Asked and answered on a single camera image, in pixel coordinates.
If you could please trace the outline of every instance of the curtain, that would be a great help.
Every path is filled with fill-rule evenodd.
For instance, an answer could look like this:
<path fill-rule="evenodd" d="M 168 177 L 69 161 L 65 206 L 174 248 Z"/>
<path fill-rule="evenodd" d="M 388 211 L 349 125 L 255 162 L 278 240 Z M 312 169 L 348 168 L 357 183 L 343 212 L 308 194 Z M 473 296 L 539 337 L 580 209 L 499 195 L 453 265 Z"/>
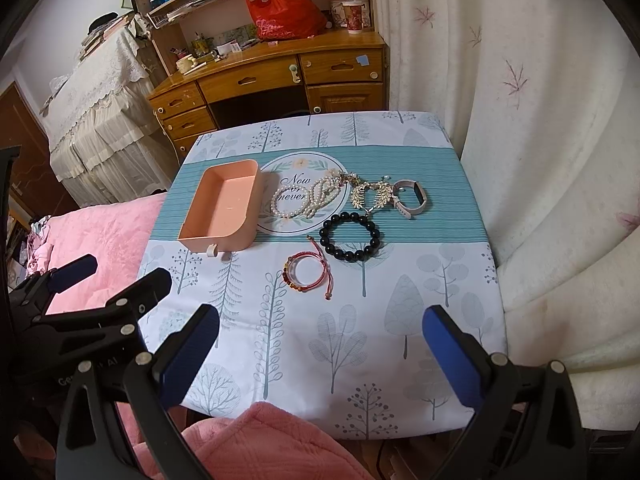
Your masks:
<path fill-rule="evenodd" d="M 601 0 L 374 0 L 389 107 L 435 112 L 498 263 L 510 356 L 587 428 L 640 418 L 640 61 Z"/>

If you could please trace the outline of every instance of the desk drawer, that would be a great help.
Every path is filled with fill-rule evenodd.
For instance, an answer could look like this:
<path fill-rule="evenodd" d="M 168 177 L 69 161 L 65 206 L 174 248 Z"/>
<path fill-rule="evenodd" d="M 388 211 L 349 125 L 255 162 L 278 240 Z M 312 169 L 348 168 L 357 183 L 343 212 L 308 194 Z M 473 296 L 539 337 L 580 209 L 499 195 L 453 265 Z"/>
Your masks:
<path fill-rule="evenodd" d="M 180 140 L 174 140 L 175 151 L 178 152 L 180 158 L 185 158 L 189 150 L 193 147 L 199 135 L 192 135 L 191 137 L 184 137 Z"/>
<path fill-rule="evenodd" d="M 358 62 L 356 58 L 360 56 L 366 56 L 366 59 L 361 58 Z M 367 61 L 368 65 L 361 65 L 361 62 Z M 329 50 L 300 54 L 300 64 L 308 85 L 382 81 L 381 49 Z"/>
<path fill-rule="evenodd" d="M 196 83 L 188 83 L 151 99 L 158 119 L 166 119 L 204 105 Z"/>
<path fill-rule="evenodd" d="M 290 65 L 296 67 L 297 83 L 289 69 Z M 302 81 L 296 57 L 287 56 L 224 70 L 203 77 L 198 84 L 207 103 L 215 103 L 239 95 L 302 84 Z"/>
<path fill-rule="evenodd" d="M 173 140 L 203 134 L 216 129 L 206 106 L 196 108 L 162 121 L 167 135 Z"/>

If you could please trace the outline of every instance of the black bead bracelet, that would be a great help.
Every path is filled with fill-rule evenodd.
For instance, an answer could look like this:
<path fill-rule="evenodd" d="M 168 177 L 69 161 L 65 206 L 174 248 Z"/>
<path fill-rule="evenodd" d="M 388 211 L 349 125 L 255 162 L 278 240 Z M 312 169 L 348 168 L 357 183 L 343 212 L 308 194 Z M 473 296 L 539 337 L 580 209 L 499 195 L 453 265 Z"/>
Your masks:
<path fill-rule="evenodd" d="M 341 248 L 333 245 L 329 239 L 331 229 L 343 222 L 356 222 L 356 224 L 360 224 L 365 227 L 371 234 L 369 245 L 365 246 L 362 250 L 357 250 L 355 252 L 343 251 Z M 346 211 L 343 211 L 339 215 L 332 215 L 330 220 L 322 222 L 322 229 L 320 229 L 320 245 L 324 247 L 327 254 L 332 254 L 336 260 L 344 260 L 346 262 L 355 262 L 357 260 L 362 262 L 370 256 L 373 256 L 378 250 L 378 247 L 380 247 L 380 231 L 378 231 L 376 225 L 365 215 L 359 215 L 356 212 L 347 213 Z"/>

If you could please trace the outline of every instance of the wooden desk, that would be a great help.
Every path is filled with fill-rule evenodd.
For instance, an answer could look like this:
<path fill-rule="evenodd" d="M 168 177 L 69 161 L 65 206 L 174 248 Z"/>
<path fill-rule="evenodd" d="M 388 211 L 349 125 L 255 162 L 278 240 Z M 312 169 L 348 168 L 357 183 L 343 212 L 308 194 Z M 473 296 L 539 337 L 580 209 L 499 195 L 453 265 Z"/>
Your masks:
<path fill-rule="evenodd" d="M 373 31 L 331 30 L 307 40 L 255 45 L 183 76 L 175 73 L 148 95 L 177 152 L 217 128 L 209 104 L 264 90 L 303 86 L 311 113 L 385 109 L 384 48 Z"/>

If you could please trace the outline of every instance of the tablecloth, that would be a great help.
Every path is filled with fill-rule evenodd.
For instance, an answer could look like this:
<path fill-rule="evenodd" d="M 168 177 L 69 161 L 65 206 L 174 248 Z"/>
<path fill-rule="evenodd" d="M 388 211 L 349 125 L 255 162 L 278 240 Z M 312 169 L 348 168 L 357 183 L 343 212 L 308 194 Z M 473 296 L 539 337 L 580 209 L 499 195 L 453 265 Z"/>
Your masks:
<path fill-rule="evenodd" d="M 178 232 L 202 173 L 253 158 L 266 174 L 254 244 L 221 258 L 190 253 Z M 311 250 L 307 233 L 353 210 L 349 189 L 311 219 L 274 218 L 268 208 L 282 183 L 309 184 L 332 168 L 367 180 L 419 181 L 428 207 L 411 220 L 392 208 L 373 221 L 382 247 L 365 263 L 328 261 L 335 279 L 300 293 L 282 281 L 282 266 Z M 405 191 L 403 200 L 417 204 Z M 281 209 L 300 203 L 295 193 Z M 355 224 L 333 233 L 340 247 L 362 247 Z M 488 351 L 506 338 L 494 260 L 473 192 L 444 128 L 424 112 L 356 112 L 268 121 L 201 136 L 167 194 L 139 276 L 171 272 L 170 295 L 140 320 L 150 351 L 179 330 L 201 303 L 215 306 L 220 337 L 183 404 L 213 416 L 236 416 L 267 400 L 317 424 L 335 438 L 391 438 L 460 428 L 472 411 L 458 402 L 422 338 L 425 307 L 442 304 Z M 319 264 L 303 260 L 305 281 Z"/>

